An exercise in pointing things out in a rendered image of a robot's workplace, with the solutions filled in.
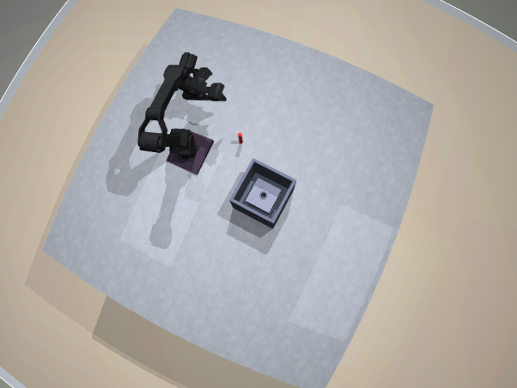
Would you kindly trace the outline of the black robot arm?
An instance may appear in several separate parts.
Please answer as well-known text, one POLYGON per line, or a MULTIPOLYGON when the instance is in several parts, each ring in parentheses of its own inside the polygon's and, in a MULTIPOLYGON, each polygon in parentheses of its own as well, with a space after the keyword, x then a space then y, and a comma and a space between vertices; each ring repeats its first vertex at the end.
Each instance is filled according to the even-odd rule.
POLYGON ((184 52, 180 58, 179 65, 168 65, 166 67, 163 74, 165 79, 151 106, 147 108, 145 120, 138 129, 137 145, 140 147, 140 150, 161 153, 166 147, 169 147, 170 153, 179 154, 179 160, 194 160, 198 146, 195 145, 195 139, 192 136, 191 130, 174 128, 168 134, 164 115, 175 91, 178 91, 178 89, 184 92, 188 91, 194 83, 193 77, 195 79, 198 78, 198 81, 205 85, 207 84, 207 79, 213 75, 208 67, 195 69, 197 59, 196 55, 184 52), (191 73, 193 77, 190 76, 191 73), (157 120, 161 133, 145 131, 150 120, 157 120))

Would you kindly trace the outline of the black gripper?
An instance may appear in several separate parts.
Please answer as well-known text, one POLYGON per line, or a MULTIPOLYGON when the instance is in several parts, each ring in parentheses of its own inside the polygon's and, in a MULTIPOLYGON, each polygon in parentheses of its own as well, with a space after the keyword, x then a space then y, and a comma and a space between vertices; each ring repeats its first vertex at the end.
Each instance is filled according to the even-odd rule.
POLYGON ((194 78, 194 83, 191 88, 182 94, 185 100, 211 100, 211 101, 226 101, 227 98, 222 94, 225 85, 220 82, 212 83, 210 87, 206 87, 199 82, 198 78, 194 78))

